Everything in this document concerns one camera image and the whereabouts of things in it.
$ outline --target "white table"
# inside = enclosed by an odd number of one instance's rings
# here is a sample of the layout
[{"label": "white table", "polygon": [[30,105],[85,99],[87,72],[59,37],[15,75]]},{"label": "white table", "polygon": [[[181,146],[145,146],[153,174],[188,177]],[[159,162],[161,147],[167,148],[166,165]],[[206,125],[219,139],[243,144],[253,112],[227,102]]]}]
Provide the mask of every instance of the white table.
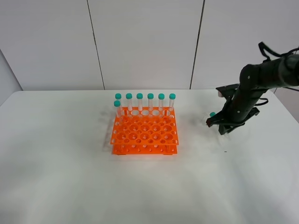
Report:
[{"label": "white table", "polygon": [[272,92],[224,137],[202,122],[223,107],[216,90],[131,91],[176,93],[173,156],[111,154],[116,92],[24,91],[0,107],[1,224],[299,223],[299,124]]}]

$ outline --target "test tube cap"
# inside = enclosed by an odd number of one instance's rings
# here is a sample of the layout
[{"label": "test tube cap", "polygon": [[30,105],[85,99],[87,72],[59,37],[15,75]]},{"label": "test tube cap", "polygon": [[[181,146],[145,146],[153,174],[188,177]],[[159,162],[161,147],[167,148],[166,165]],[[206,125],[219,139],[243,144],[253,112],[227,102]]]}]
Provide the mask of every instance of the test tube cap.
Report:
[{"label": "test tube cap", "polygon": [[119,100],[114,101],[114,106],[115,106],[115,107],[119,107],[119,106],[121,106],[120,101],[119,101]]},{"label": "test tube cap", "polygon": [[131,98],[132,98],[132,94],[131,94],[131,93],[127,93],[127,94],[126,94],[126,98],[127,98],[127,99],[131,99]]},{"label": "test tube cap", "polygon": [[120,93],[116,93],[115,99],[121,99],[121,94]]},{"label": "test tube cap", "polygon": [[159,96],[158,96],[158,98],[159,98],[159,99],[164,99],[164,98],[165,98],[165,96],[164,96],[164,94],[163,94],[163,93],[160,93],[160,94],[159,94]]},{"label": "test tube cap", "polygon": [[148,99],[153,99],[153,98],[154,98],[154,94],[149,93],[149,94],[148,94]]},{"label": "test tube cap", "polygon": [[138,94],[137,94],[137,99],[142,99],[142,98],[143,98],[142,93],[138,93]]},{"label": "test tube cap", "polygon": [[169,99],[175,99],[176,98],[176,95],[174,94],[174,93],[171,93],[170,95],[169,95]]}]

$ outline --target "test tube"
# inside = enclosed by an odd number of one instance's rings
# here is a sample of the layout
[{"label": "test tube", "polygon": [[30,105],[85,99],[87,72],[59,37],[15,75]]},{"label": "test tube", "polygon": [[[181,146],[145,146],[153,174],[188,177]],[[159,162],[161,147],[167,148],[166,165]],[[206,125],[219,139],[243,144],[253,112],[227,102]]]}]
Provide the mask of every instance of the test tube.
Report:
[{"label": "test tube", "polygon": [[176,98],[176,95],[174,93],[171,93],[169,95],[169,111],[173,110],[173,104],[174,104],[174,99]]},{"label": "test tube", "polygon": [[163,110],[163,100],[164,100],[165,96],[163,93],[160,93],[158,98],[159,98],[159,111],[162,111]]},{"label": "test tube", "polygon": [[116,107],[116,117],[121,117],[121,103],[119,100],[114,101],[114,106]]},{"label": "test tube", "polygon": [[126,94],[126,98],[128,100],[128,111],[132,111],[132,94],[131,93],[127,93]]},{"label": "test tube", "polygon": [[153,110],[153,98],[154,98],[154,94],[149,93],[148,94],[148,99],[149,99],[149,111]]},{"label": "test tube", "polygon": [[143,98],[142,93],[138,93],[137,100],[138,100],[138,110],[139,111],[142,111],[142,98]]},{"label": "test tube", "polygon": [[120,108],[121,108],[121,110],[122,110],[121,94],[120,94],[120,93],[116,93],[116,95],[115,95],[115,99],[117,99],[118,101],[120,101],[120,103],[121,103]]}]

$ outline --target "white wall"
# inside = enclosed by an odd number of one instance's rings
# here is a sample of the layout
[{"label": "white wall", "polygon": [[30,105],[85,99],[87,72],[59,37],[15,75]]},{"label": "white wall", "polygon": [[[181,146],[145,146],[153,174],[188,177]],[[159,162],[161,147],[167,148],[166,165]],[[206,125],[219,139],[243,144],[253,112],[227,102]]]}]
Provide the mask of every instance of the white wall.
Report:
[{"label": "white wall", "polygon": [[100,90],[86,0],[1,0],[0,48],[24,90]]},{"label": "white wall", "polygon": [[192,89],[239,82],[241,69],[262,63],[258,43],[278,53],[299,45],[298,0],[207,0]]},{"label": "white wall", "polygon": [[290,114],[299,122],[299,92],[278,88],[275,96],[286,107]]},{"label": "white wall", "polygon": [[203,0],[89,0],[106,89],[188,89]]},{"label": "white wall", "polygon": [[0,105],[2,105],[12,93],[20,90],[20,85],[0,50]]}]

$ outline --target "test tube rack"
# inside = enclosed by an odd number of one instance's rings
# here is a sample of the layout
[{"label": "test tube rack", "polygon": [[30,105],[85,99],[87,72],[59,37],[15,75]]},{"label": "test tube rack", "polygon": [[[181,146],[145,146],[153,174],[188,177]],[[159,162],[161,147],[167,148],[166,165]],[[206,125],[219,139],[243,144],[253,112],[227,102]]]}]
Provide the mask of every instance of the test tube rack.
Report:
[{"label": "test tube rack", "polygon": [[178,132],[174,108],[162,111],[153,107],[123,107],[121,116],[115,117],[110,144],[112,154],[177,154]]}]

